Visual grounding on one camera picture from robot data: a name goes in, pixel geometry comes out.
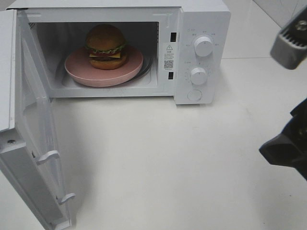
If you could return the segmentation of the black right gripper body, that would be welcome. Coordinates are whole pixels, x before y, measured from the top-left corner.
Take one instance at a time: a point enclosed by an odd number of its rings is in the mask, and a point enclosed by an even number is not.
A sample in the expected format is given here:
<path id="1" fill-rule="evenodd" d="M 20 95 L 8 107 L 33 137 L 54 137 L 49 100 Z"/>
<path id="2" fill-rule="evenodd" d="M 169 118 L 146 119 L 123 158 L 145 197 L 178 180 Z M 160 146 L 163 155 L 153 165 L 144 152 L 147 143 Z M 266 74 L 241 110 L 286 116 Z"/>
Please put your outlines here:
<path id="1" fill-rule="evenodd" d="M 291 112 L 292 118 L 286 124 L 283 132 L 291 138 L 307 138 L 307 99 L 303 100 Z"/>

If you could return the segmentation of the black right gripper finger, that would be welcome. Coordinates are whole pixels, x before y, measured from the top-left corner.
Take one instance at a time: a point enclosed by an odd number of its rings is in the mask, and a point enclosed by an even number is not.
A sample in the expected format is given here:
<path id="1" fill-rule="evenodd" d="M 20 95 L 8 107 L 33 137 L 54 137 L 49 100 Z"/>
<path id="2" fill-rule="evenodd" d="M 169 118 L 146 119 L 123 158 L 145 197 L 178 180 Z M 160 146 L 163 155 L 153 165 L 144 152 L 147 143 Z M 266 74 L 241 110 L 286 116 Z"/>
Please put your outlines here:
<path id="1" fill-rule="evenodd" d="M 264 143 L 259 152 L 271 165 L 291 167 L 307 178 L 307 140 L 281 133 Z"/>

